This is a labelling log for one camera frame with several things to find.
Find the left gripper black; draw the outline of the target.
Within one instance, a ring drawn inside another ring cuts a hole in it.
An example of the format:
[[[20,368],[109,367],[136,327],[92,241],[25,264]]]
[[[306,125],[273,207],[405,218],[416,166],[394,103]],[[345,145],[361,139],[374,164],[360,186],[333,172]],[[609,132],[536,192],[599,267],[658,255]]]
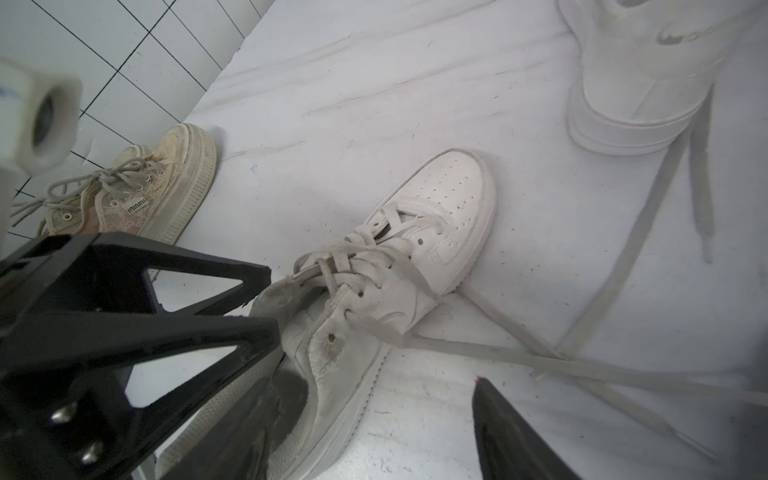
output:
[[[163,314],[152,270],[235,281]],[[128,479],[206,401],[275,350],[271,319],[223,315],[271,283],[264,265],[127,233],[37,237],[1,262],[3,479]],[[227,356],[144,407],[132,366],[200,349]]]

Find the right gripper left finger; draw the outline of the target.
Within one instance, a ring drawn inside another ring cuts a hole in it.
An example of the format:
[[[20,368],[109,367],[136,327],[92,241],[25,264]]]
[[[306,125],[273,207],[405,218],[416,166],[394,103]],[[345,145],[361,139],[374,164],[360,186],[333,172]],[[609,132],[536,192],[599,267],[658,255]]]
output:
[[[308,387],[262,361],[217,393],[158,459],[160,479],[264,479],[271,454],[305,406]]]

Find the white sneaker with laces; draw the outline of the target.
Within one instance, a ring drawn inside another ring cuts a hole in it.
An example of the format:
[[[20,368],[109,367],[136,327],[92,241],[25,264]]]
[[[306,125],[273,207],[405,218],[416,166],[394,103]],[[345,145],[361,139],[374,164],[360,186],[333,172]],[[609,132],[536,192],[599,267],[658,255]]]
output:
[[[641,253],[684,152],[702,256],[712,262],[715,218],[708,141],[715,78],[767,9],[764,1],[561,1],[581,50],[567,106],[571,139],[606,155],[668,156],[608,278],[557,348],[575,356],[615,303]]]

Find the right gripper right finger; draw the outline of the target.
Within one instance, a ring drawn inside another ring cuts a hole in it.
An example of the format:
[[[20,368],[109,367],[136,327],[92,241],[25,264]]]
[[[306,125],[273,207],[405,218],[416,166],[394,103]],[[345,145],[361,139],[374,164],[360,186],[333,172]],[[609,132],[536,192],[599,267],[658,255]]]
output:
[[[476,380],[472,414],[483,479],[579,479],[486,378]]]

